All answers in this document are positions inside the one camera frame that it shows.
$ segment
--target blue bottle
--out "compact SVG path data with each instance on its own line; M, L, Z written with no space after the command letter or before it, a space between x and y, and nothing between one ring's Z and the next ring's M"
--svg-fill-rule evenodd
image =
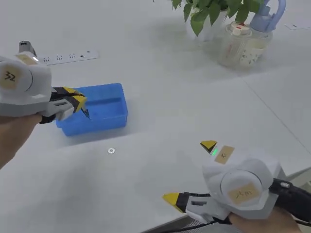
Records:
M244 53L240 59L240 65L243 67L252 66L265 52L273 38L272 31L276 29L276 25L284 14L286 0L278 0L278 10L272 15L269 14L271 8L267 6L269 1L264 1L264 4L260 6L258 13L255 14L250 23L252 39L245 46Z

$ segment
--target clear plastic container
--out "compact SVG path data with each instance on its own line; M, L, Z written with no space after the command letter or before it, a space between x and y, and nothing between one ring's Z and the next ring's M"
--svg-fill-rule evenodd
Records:
M252 31L245 25L232 22L225 28L218 62L226 67L236 67L244 53L244 48L252 36Z
M240 58L240 66L243 68L251 67L266 51L273 38L272 32L262 33L254 29L251 30L252 38L248 40Z

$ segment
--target green led light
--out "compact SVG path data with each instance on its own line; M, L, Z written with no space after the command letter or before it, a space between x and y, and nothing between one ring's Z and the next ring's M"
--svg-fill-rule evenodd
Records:
M215 156L216 153L217 153L217 149L213 151L212 156Z

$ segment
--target power strip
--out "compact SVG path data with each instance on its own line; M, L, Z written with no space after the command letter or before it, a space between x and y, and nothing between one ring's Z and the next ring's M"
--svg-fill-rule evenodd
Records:
M69 54L56 54L50 56L39 56L38 60L47 66L68 63L68 62L79 62L85 60L91 60L99 58L99 53L94 50L85 50L81 52L73 52Z

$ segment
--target white flower pot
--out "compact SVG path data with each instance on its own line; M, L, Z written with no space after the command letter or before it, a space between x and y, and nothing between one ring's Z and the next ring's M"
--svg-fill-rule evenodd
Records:
M194 31L192 30L192 27L190 24L191 16L189 16L189 18L186 22L187 34L193 40L198 40L201 42L211 41L211 40L213 40L214 36L219 33L226 16L227 16L227 10L221 11L218 18L216 19L215 23L213 24L213 26L210 25L209 16L207 16L207 18L204 22L203 29L200 32L199 36L196 36Z

